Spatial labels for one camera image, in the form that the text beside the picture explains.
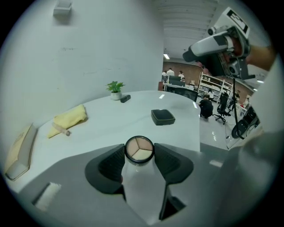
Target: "white plant pot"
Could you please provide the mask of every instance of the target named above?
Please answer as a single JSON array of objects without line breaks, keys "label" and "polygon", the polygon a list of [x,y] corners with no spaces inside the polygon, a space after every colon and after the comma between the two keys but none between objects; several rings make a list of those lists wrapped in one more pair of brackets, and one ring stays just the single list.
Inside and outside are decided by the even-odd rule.
[{"label": "white plant pot", "polygon": [[121,92],[118,92],[118,93],[111,93],[110,94],[110,98],[112,100],[119,100],[122,98],[122,93]]}]

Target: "shelving unit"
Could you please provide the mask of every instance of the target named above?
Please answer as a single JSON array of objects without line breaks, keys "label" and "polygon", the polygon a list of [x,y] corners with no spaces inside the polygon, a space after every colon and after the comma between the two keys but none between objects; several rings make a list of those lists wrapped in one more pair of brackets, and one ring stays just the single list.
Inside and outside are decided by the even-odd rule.
[{"label": "shelving unit", "polygon": [[231,94],[233,86],[225,80],[217,79],[216,77],[200,73],[198,82],[198,96],[202,96],[204,93],[208,93],[208,90],[213,91],[213,101],[219,102],[221,93],[226,92],[228,95]]}]

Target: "ceiling light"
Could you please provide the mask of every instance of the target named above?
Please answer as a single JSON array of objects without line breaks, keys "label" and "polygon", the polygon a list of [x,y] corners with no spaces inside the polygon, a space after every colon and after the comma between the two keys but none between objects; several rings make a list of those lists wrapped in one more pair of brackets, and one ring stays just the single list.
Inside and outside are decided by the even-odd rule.
[{"label": "ceiling light", "polygon": [[164,57],[165,57],[167,60],[169,60],[169,58],[170,58],[167,54],[164,54]]}]

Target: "potted plant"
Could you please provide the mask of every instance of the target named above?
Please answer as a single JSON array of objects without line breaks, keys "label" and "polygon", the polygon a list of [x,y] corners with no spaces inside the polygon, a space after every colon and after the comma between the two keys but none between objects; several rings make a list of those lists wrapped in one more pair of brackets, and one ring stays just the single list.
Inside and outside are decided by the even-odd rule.
[{"label": "potted plant", "polygon": [[124,86],[123,83],[117,83],[117,81],[113,81],[113,82],[107,84],[107,86],[108,86],[107,90],[111,91],[110,98],[112,100],[121,99],[121,97],[122,97],[121,87]]}]

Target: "black remote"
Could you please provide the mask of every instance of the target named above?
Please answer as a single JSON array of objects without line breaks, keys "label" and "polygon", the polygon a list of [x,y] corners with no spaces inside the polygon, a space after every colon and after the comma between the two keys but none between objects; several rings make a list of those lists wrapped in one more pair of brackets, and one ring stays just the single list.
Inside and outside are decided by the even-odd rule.
[{"label": "black remote", "polygon": [[124,96],[123,98],[120,99],[120,102],[125,103],[127,100],[131,98],[130,94]]}]

